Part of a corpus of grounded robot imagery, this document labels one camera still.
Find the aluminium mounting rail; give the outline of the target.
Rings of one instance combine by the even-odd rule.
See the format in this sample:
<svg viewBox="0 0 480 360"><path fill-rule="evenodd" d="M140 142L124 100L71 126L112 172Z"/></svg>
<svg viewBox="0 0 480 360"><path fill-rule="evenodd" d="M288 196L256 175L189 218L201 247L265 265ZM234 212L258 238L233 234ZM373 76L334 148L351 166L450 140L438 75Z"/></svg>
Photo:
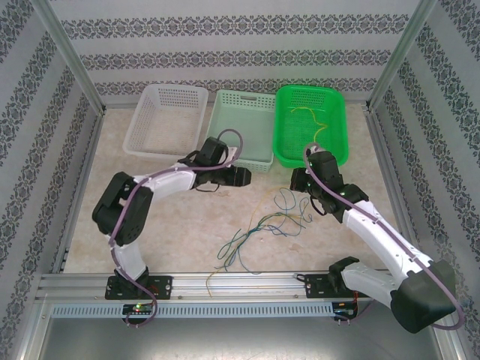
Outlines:
<svg viewBox="0 0 480 360"><path fill-rule="evenodd" d="M36 300L100 302L108 274L44 274L34 294ZM305 299L305 286L293 272L172 273L170 300L261 301Z"/></svg>

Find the grey metal panel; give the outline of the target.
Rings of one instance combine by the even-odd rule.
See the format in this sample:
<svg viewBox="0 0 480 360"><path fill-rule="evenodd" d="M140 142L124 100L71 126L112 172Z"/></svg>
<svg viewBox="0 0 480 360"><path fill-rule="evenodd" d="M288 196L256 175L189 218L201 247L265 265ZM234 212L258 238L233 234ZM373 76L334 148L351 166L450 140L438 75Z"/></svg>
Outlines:
<svg viewBox="0 0 480 360"><path fill-rule="evenodd" d="M36 304L14 360L469 360L454 332L404 331L382 306L358 319L328 317L156 319L132 329L118 318L60 318Z"/></svg>

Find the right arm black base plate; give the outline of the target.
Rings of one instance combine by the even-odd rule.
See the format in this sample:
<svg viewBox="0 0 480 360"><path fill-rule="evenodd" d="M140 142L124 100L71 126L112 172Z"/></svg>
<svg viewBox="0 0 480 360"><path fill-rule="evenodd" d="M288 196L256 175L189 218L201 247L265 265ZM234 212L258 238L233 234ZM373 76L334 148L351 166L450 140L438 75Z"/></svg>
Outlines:
<svg viewBox="0 0 480 360"><path fill-rule="evenodd" d="M296 280L304 284L308 299L339 299L354 296L354 292L350 289L335 290L327 274L297 274Z"/></svg>

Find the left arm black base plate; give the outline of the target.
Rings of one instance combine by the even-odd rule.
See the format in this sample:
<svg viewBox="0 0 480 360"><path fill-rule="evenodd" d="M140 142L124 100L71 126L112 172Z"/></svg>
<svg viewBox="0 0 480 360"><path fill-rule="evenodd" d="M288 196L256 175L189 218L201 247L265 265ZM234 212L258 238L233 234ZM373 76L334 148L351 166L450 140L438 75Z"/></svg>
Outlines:
<svg viewBox="0 0 480 360"><path fill-rule="evenodd" d="M142 287L147 289L158 300L169 300L173 288L173 278L171 276L149 275L139 278L136 281ZM145 291L138 289L130 281L122 276L111 276L108 278L105 290L106 300L134 300L151 299Z"/></svg>

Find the bright green plastic basket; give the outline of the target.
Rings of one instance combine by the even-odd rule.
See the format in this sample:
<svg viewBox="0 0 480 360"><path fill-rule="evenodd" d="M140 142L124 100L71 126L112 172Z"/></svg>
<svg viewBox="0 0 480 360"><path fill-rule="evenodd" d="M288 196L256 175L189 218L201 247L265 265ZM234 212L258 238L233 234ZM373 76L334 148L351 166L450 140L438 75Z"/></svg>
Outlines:
<svg viewBox="0 0 480 360"><path fill-rule="evenodd" d="M344 97L333 88L285 85L275 98L272 150L286 168L303 167L304 148L318 143L342 166L349 157Z"/></svg>

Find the aluminium frame post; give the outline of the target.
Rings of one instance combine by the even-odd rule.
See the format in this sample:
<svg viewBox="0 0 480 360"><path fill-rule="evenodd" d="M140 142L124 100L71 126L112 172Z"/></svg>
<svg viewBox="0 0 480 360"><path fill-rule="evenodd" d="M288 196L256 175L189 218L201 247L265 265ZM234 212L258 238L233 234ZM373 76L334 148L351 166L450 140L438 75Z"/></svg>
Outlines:
<svg viewBox="0 0 480 360"><path fill-rule="evenodd" d="M380 101L383 99L383 96L388 90L395 74L406 58L411 46L415 42L416 36L420 32L427 18L430 16L436 3L437 0L419 0L419 3L409 19L397 46L394 48L385 69L382 71L370 97L362 107L367 113L370 113L379 106Z"/></svg>
<svg viewBox="0 0 480 360"><path fill-rule="evenodd" d="M74 49L67 32L61 24L59 18L56 16L49 0L30 0L34 10L37 12L41 22L46 27L51 38L55 42L66 64L72 71L76 81L79 83L89 103L92 105L95 113L103 114L105 110L104 102L101 100L94 83L81 61L80 56Z"/></svg>

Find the mint plastic basket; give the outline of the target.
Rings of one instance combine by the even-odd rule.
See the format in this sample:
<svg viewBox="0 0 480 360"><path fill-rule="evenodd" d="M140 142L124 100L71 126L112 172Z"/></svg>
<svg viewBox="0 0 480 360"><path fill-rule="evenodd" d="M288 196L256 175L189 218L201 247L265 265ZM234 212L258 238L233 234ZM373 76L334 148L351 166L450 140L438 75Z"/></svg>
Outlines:
<svg viewBox="0 0 480 360"><path fill-rule="evenodd" d="M239 132L243 149L235 165L251 172L267 173L273 164L272 139L275 96L222 89L217 92L207 130L217 137L225 129Z"/></svg>

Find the white perforated plastic basket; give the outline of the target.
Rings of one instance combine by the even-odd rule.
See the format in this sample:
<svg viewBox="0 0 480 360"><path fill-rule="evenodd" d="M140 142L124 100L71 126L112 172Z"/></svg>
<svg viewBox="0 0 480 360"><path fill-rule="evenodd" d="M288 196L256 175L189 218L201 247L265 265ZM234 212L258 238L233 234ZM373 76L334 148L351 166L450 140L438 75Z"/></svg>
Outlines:
<svg viewBox="0 0 480 360"><path fill-rule="evenodd" d="M145 159L174 159L196 149L209 92L192 85L147 85L122 148Z"/></svg>

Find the aluminium side rail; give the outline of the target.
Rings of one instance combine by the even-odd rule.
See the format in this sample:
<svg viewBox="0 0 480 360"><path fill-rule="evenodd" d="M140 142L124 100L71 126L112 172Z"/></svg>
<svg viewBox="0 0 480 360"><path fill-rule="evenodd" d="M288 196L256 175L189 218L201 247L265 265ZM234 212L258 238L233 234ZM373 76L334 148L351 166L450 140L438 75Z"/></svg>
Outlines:
<svg viewBox="0 0 480 360"><path fill-rule="evenodd" d="M79 172L77 174L77 177L75 178L75 186L73 189L73 193L70 197L70 202L67 207L64 223L59 234L58 244L55 248L53 261L48 271L50 274L61 273L65 268L65 257L68 256L68 252L74 236L74 231L77 225L83 197L85 195L86 186L89 180L89 174L91 172L95 152L98 147L98 141L100 139L105 114L106 110L104 109L97 116L97 118L95 119L95 123L92 125L91 132L88 138L88 143L82 157L82 162L80 164L81 167L79 168Z"/></svg>
<svg viewBox="0 0 480 360"><path fill-rule="evenodd" d="M392 211L397 224L397 231L416 248L420 248L416 237L416 231L410 221L407 206L401 193L401 186L389 154L389 148L381 131L380 124L374 113L364 111L364 116L376 152L376 157L379 162L379 168L385 182L388 198L392 206Z"/></svg>

